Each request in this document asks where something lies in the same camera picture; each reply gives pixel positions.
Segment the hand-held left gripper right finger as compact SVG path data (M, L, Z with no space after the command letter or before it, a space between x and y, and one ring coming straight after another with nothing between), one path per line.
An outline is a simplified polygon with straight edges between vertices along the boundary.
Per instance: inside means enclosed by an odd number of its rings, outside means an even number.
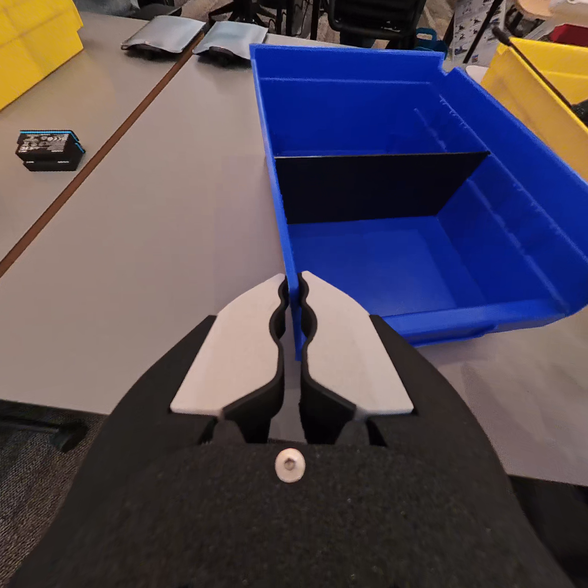
M299 275L304 375L354 417L397 416L414 405L371 316L354 298L303 271Z

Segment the white printed sign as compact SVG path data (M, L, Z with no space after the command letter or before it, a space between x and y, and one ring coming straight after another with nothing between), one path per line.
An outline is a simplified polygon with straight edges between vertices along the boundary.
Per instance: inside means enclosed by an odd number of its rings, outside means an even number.
M493 27L504 25L505 11L506 1L457 1L449 48L453 67L490 65L499 44Z

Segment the stacked yellow plastic bins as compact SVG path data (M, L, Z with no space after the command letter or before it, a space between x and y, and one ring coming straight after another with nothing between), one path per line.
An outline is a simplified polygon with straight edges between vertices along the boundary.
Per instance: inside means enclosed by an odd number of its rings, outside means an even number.
M83 50L73 1L1 1L1 109Z

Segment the red floor bin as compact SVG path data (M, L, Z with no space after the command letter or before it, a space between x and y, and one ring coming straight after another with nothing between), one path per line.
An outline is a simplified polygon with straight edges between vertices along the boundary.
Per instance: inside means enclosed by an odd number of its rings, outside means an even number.
M562 24L548 34L551 42L587 48L587 26Z

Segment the blue plastic container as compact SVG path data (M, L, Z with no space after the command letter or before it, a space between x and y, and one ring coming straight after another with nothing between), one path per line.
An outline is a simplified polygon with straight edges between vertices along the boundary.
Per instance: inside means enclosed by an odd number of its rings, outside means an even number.
M437 37L434 29L419 27L415 30L416 51L439 52L447 56L448 46L443 39Z

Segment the blue plastic bin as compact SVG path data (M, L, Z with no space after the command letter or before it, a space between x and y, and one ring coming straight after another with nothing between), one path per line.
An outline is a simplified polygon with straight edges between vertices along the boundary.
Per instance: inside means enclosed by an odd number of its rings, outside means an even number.
M297 351L310 271L415 346L587 306L587 183L443 56L251 45ZM489 151L432 217L288 224L274 159Z

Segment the person's black trousers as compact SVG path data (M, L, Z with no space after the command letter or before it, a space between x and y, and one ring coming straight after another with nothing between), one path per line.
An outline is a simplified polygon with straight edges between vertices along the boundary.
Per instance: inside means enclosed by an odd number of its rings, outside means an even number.
M576 587L587 587L587 486L509 476L525 516Z

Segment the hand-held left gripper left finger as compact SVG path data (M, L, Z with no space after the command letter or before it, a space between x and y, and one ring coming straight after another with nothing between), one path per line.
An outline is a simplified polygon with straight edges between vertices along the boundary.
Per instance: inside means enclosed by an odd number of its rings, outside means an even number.
M282 302L284 279L284 274L272 276L218 313L171 401L171 412L224 416L230 405L273 379L279 353L270 319Z

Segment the yellow plastic bin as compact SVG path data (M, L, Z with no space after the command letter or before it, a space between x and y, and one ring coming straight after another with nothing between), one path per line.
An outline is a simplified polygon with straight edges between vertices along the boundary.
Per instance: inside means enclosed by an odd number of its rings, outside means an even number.
M587 100L587 48L512 39L538 75L513 47L499 44L482 78L482 87L587 180L587 125L570 105Z

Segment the black bin divider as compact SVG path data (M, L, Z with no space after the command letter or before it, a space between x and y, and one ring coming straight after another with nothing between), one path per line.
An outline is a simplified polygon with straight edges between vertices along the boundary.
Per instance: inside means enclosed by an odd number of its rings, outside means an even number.
M432 217L489 151L274 159L288 224Z

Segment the black battery pack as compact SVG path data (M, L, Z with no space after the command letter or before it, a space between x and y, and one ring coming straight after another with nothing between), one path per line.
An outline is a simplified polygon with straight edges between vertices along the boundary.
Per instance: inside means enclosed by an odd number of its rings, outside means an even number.
M85 153L70 129L21 130L15 150L17 157L26 161L80 159Z
M31 172L73 172L76 171L83 153L50 153L51 157L44 159L24 159L23 165Z

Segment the grey pouches on table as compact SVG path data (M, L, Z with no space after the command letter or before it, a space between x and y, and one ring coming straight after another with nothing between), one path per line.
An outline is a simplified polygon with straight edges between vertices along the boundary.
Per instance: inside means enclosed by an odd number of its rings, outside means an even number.
M151 19L138 32L121 43L121 49L146 59L177 56L202 33L206 22L160 15Z

